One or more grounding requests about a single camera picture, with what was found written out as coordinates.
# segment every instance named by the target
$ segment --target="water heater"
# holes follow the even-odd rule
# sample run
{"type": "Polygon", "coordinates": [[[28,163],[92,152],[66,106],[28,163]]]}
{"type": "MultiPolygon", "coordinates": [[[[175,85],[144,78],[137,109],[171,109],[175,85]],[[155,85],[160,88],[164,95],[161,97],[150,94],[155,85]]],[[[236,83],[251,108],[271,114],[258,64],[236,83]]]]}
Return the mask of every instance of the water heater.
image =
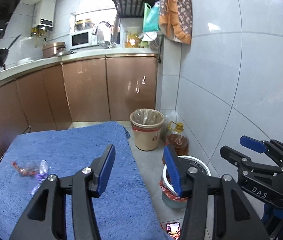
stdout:
{"type": "Polygon", "coordinates": [[[56,0],[41,0],[36,3],[32,27],[51,31],[54,26],[54,12],[56,0]]]}

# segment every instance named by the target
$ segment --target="cooking oil bottle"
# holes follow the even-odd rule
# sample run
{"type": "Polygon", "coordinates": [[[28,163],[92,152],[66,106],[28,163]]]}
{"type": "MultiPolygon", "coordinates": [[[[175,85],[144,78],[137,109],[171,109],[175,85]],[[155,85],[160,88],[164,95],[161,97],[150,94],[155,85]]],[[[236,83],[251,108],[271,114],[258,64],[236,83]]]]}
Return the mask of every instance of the cooking oil bottle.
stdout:
{"type": "Polygon", "coordinates": [[[188,154],[188,138],[184,133],[184,124],[182,122],[175,123],[171,121],[168,125],[168,132],[165,139],[165,145],[172,145],[178,156],[188,154]]]}

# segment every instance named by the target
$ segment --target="blue gripper pad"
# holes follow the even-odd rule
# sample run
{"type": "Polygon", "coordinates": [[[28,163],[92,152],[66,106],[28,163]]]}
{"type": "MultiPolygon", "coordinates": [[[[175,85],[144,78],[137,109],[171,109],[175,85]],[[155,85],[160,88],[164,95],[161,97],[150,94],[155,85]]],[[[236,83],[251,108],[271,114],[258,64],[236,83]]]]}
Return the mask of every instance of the blue gripper pad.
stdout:
{"type": "Polygon", "coordinates": [[[98,186],[97,193],[101,195],[105,192],[106,186],[108,183],[109,176],[111,175],[111,171],[113,168],[113,164],[115,161],[116,151],[113,145],[109,145],[103,153],[102,159],[104,159],[104,155],[106,156],[106,160],[104,161],[104,165],[101,168],[101,171],[98,176],[98,186]]]}
{"type": "Polygon", "coordinates": [[[182,194],[182,189],[181,189],[181,179],[180,179],[180,174],[177,169],[177,166],[172,158],[172,153],[169,149],[169,145],[166,145],[165,148],[163,149],[163,157],[165,159],[166,165],[167,165],[167,171],[171,180],[171,184],[174,188],[174,191],[178,194],[180,197],[182,194]]]}
{"type": "Polygon", "coordinates": [[[255,140],[253,138],[250,138],[246,135],[242,136],[239,142],[242,146],[248,149],[251,149],[255,152],[258,152],[258,153],[264,153],[267,151],[266,146],[262,142],[255,140]]]}

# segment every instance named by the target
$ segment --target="faucet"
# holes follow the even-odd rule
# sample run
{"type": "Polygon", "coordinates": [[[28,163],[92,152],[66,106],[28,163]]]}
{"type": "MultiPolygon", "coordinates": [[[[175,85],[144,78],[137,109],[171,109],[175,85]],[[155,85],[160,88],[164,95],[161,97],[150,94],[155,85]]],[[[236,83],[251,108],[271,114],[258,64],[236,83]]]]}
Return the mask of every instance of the faucet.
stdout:
{"type": "Polygon", "coordinates": [[[97,24],[97,26],[96,27],[94,27],[94,29],[93,29],[93,32],[92,32],[92,35],[97,35],[97,30],[98,30],[98,26],[100,25],[100,24],[105,24],[107,27],[109,27],[109,37],[110,37],[110,41],[105,41],[105,40],[103,40],[103,41],[101,41],[101,42],[97,42],[97,44],[99,45],[99,46],[106,46],[107,48],[109,48],[109,49],[111,49],[114,45],[115,45],[115,43],[114,42],[112,42],[112,27],[111,27],[111,25],[110,25],[110,23],[109,22],[100,22],[99,24],[97,24]]]}

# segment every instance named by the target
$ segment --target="metal screw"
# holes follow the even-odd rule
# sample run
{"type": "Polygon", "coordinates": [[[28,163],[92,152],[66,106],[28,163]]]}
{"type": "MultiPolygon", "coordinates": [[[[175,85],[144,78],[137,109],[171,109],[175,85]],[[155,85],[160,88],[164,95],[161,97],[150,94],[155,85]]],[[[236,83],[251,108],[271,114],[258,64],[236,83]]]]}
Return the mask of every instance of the metal screw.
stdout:
{"type": "Polygon", "coordinates": [[[232,178],[232,176],[230,176],[229,174],[225,174],[224,176],[222,176],[223,177],[223,179],[225,180],[225,181],[231,181],[233,178],[232,178]]]}
{"type": "Polygon", "coordinates": [[[49,176],[48,176],[48,180],[49,181],[54,181],[56,179],[56,175],[54,175],[54,174],[50,174],[49,176]]]}
{"type": "Polygon", "coordinates": [[[191,173],[191,174],[195,174],[195,173],[197,173],[197,168],[195,168],[195,167],[190,167],[189,169],[188,169],[188,171],[191,173]]]}
{"type": "Polygon", "coordinates": [[[82,173],[84,173],[84,174],[91,173],[91,171],[92,171],[92,169],[89,168],[89,167],[86,167],[86,168],[83,168],[83,169],[82,169],[82,173]]]}

